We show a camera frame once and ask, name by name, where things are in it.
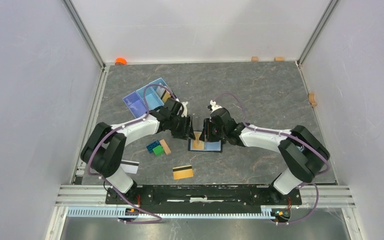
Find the light blue bin with cards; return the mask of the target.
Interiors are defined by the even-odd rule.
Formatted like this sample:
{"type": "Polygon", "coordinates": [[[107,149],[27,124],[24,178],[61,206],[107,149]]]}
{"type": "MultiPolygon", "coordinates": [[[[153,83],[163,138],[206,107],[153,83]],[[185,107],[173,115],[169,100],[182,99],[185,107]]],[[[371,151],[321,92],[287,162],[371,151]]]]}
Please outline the light blue bin with cards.
{"type": "Polygon", "coordinates": [[[161,77],[149,84],[163,104],[175,93],[161,77]]]}

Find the silver credit card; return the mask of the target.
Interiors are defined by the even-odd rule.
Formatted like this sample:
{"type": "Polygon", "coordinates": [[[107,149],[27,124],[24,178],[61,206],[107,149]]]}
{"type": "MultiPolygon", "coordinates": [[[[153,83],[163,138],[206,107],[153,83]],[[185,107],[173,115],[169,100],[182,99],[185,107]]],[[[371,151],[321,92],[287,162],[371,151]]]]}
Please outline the silver credit card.
{"type": "Polygon", "coordinates": [[[128,174],[137,174],[139,164],[140,163],[136,161],[122,160],[120,163],[120,167],[128,174]]]}

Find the black card holder wallet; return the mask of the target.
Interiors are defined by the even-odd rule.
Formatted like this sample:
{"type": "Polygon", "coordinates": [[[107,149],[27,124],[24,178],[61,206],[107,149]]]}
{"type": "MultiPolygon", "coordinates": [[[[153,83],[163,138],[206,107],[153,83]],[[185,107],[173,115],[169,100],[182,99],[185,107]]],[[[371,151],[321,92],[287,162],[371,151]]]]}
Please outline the black card holder wallet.
{"type": "Polygon", "coordinates": [[[209,152],[209,153],[221,153],[223,151],[223,145],[221,142],[205,142],[204,150],[191,150],[192,141],[194,139],[188,139],[188,151],[191,152],[209,152]]]}

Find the aluminium frame rail left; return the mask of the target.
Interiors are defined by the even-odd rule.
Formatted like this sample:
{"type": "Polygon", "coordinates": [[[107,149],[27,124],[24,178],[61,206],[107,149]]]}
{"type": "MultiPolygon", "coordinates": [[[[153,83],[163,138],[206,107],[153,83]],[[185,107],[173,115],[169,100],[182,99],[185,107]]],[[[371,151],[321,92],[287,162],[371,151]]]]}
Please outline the aluminium frame rail left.
{"type": "MultiPolygon", "coordinates": [[[[92,128],[96,124],[98,111],[102,101],[102,96],[108,76],[109,66],[104,62],[101,57],[96,45],[94,44],[91,35],[89,34],[84,22],[79,15],[75,4],[71,0],[63,0],[63,5],[65,6],[69,16],[71,17],[76,29],[80,33],[81,38],[83,39],[87,49],[93,56],[93,59],[96,61],[99,69],[99,75],[97,82],[92,87],[93,98],[88,109],[88,119],[84,127],[83,135],[81,142],[78,145],[77,154],[75,156],[76,162],[72,170],[72,176],[70,178],[69,186],[75,187],[76,180],[82,180],[85,174],[85,164],[80,159],[80,151],[83,146],[86,144],[89,134],[92,132],[92,128]]],[[[67,214],[69,211],[68,205],[59,205],[55,204],[51,220],[49,222],[47,231],[46,231],[46,240],[59,240],[62,236],[64,225],[67,219],[67,214]]]]}

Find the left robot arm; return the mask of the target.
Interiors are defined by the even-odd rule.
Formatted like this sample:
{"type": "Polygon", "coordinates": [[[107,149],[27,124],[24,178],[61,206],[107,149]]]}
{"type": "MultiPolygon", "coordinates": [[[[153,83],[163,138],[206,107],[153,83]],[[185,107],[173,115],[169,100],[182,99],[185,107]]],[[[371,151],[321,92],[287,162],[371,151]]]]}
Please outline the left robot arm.
{"type": "Polygon", "coordinates": [[[105,179],[118,190],[118,197],[125,204],[137,198],[135,181],[121,168],[127,145],[146,136],[170,131],[174,139],[194,139],[192,116],[188,102],[169,98],[162,106],[148,110],[142,116],[120,124],[98,123],[87,139],[80,159],[87,170],[105,179]]]}

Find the wooden block back left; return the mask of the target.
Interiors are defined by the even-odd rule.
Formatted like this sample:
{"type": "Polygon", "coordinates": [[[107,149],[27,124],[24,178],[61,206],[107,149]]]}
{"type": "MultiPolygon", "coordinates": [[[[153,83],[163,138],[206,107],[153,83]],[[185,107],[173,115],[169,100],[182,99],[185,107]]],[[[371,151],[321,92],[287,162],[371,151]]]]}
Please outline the wooden block back left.
{"type": "Polygon", "coordinates": [[[252,56],[251,57],[251,62],[258,62],[259,58],[257,56],[252,56]]]}

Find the blue toy brick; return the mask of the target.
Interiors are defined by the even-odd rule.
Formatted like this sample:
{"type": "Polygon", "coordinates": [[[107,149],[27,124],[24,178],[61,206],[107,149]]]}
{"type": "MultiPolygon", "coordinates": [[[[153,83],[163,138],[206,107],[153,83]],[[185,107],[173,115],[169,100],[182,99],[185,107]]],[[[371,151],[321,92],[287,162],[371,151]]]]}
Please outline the blue toy brick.
{"type": "Polygon", "coordinates": [[[160,146],[160,145],[161,145],[160,142],[158,140],[156,140],[156,141],[153,141],[150,144],[148,144],[146,146],[146,149],[151,154],[154,152],[153,149],[156,148],[157,146],[160,146]]]}

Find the orange round object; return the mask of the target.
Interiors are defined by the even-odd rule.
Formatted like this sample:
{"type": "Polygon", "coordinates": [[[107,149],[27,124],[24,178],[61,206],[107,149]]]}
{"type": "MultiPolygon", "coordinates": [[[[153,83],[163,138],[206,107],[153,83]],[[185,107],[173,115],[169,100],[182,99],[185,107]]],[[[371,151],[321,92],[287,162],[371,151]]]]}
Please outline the orange round object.
{"type": "Polygon", "coordinates": [[[118,66],[118,65],[126,65],[127,61],[124,58],[122,58],[122,57],[118,57],[118,58],[115,59],[114,64],[116,66],[118,66]]]}

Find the wooden arch block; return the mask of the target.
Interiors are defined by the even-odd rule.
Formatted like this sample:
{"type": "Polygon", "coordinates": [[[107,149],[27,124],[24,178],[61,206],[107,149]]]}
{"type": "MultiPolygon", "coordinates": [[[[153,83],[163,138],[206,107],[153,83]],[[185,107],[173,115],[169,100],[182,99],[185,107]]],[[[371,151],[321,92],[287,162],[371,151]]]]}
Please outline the wooden arch block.
{"type": "Polygon", "coordinates": [[[308,94],[308,100],[309,100],[309,103],[310,103],[310,106],[311,107],[316,107],[318,105],[318,103],[316,102],[316,99],[315,99],[315,94],[313,92],[310,92],[308,94]]]}

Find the gold patterned credit card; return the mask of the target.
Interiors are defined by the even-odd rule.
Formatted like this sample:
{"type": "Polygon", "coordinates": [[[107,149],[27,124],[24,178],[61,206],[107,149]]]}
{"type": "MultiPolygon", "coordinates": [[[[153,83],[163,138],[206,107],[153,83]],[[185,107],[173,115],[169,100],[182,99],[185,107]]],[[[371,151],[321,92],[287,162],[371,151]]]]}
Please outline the gold patterned credit card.
{"type": "Polygon", "coordinates": [[[201,132],[194,132],[195,139],[191,142],[191,150],[200,151],[205,149],[205,142],[200,140],[201,135],[201,132]]]}

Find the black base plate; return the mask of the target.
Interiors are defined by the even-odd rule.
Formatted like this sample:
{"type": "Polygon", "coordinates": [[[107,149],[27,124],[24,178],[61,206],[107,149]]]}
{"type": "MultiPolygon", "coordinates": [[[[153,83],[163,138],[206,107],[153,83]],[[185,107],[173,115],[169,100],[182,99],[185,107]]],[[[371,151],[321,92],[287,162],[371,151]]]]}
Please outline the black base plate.
{"type": "Polygon", "coordinates": [[[276,208],[300,206],[300,191],[276,193],[268,185],[258,184],[144,184],[125,197],[150,213],[160,214],[257,214],[262,206],[276,208]]]}

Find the light blue middle bin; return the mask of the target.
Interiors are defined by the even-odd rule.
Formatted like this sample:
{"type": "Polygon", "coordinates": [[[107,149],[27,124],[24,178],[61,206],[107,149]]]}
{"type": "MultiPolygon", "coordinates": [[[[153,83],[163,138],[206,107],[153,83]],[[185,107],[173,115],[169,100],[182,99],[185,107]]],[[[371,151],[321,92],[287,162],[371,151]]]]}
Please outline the light blue middle bin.
{"type": "Polygon", "coordinates": [[[135,91],[143,103],[147,102],[149,110],[163,106],[164,103],[161,97],[157,94],[156,86],[143,86],[135,91]]]}

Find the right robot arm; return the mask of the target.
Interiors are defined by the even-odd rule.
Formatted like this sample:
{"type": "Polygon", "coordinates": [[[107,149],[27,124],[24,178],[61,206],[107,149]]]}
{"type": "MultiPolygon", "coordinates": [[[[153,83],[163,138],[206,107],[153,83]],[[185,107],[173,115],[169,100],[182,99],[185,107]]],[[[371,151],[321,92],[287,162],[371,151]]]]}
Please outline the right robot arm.
{"type": "Polygon", "coordinates": [[[287,168],[271,184],[269,199],[282,204],[289,193],[303,183],[311,183],[317,175],[329,170],[330,153],[304,126],[276,130],[236,122],[230,112],[220,105],[209,105],[210,117],[204,124],[208,142],[228,142],[233,146],[255,147],[279,153],[287,168]]]}

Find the purple plastic bin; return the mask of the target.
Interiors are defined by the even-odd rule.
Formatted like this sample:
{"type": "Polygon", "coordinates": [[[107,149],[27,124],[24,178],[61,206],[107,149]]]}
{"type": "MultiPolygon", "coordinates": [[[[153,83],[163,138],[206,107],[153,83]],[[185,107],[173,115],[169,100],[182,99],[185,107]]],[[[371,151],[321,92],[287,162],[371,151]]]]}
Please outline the purple plastic bin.
{"type": "Polygon", "coordinates": [[[135,119],[141,117],[147,112],[147,107],[143,97],[144,94],[137,90],[122,98],[123,102],[135,119]]]}

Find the green toy brick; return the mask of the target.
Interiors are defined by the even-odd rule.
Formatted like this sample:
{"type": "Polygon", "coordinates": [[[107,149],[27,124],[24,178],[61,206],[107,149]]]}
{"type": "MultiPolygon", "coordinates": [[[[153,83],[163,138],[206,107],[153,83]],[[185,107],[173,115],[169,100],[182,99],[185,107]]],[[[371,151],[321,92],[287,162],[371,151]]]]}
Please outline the green toy brick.
{"type": "Polygon", "coordinates": [[[152,152],[153,152],[157,157],[159,157],[159,156],[161,156],[162,154],[165,153],[165,150],[164,150],[164,148],[163,148],[161,145],[157,145],[156,147],[154,147],[154,148],[152,149],[152,152]]]}

